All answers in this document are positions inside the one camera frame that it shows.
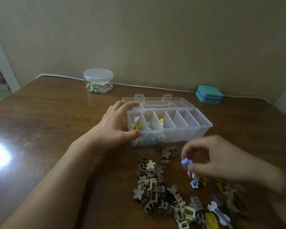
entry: wooden table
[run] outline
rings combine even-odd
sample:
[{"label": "wooden table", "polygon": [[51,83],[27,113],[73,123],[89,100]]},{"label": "wooden table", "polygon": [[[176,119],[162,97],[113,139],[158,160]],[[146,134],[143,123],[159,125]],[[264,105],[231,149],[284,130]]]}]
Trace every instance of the wooden table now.
[{"label": "wooden table", "polygon": [[[0,169],[0,225],[71,142],[95,126],[110,105],[136,93],[183,97],[213,123],[207,135],[219,134],[286,171],[286,115],[263,100],[224,97],[219,105],[203,104],[194,93],[122,85],[97,95],[88,93],[83,81],[40,77],[0,102],[0,144],[12,157]],[[126,118],[123,125],[126,129]],[[173,145],[181,149],[183,144]],[[92,164],[76,228],[178,228],[173,216],[147,215],[133,200],[138,180],[135,170],[144,156],[157,163],[161,159],[154,146],[133,148],[130,143],[99,153]],[[193,190],[179,156],[172,159],[163,175],[168,186],[177,185],[187,202],[197,195],[206,209],[213,185]],[[252,216],[236,219],[234,228],[283,228],[264,190],[251,184],[245,188]]]}]

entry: clear plastic organizer box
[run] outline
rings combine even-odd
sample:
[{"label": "clear plastic organizer box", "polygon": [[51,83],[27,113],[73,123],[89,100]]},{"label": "clear plastic organizer box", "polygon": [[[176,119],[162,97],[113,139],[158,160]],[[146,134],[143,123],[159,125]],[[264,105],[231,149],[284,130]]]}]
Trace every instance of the clear plastic organizer box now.
[{"label": "clear plastic organizer box", "polygon": [[188,141],[204,136],[213,126],[198,108],[181,97],[172,97],[171,94],[163,97],[135,94],[134,97],[124,97],[123,100],[140,103],[127,112],[128,130],[133,130],[133,120],[139,116],[142,132],[141,137],[131,141],[131,146]]}]

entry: box lid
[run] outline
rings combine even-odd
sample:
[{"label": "box lid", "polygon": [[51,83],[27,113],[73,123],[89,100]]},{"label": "box lid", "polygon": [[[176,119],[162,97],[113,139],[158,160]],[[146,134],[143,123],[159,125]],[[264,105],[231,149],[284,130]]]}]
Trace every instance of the box lid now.
[{"label": "box lid", "polygon": [[199,85],[197,92],[203,97],[203,98],[212,98],[221,100],[224,96],[217,88],[211,87],[211,86],[205,86],[205,85]]}]

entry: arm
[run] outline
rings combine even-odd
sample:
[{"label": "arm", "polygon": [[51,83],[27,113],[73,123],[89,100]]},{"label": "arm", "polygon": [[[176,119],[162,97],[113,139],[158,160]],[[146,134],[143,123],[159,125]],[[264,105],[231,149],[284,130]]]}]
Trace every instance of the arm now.
[{"label": "arm", "polygon": [[249,181],[263,185],[280,196],[279,199],[272,200],[271,204],[286,225],[286,173],[220,136],[187,142],[182,149],[181,158],[193,158],[196,151],[201,149],[209,151],[210,162],[189,165],[190,172],[228,181]]},{"label": "arm", "polygon": [[140,131],[121,131],[123,117],[134,106],[138,103],[119,101],[110,106],[101,122],[71,144],[0,229],[74,228],[90,165],[97,151],[141,135]]}]

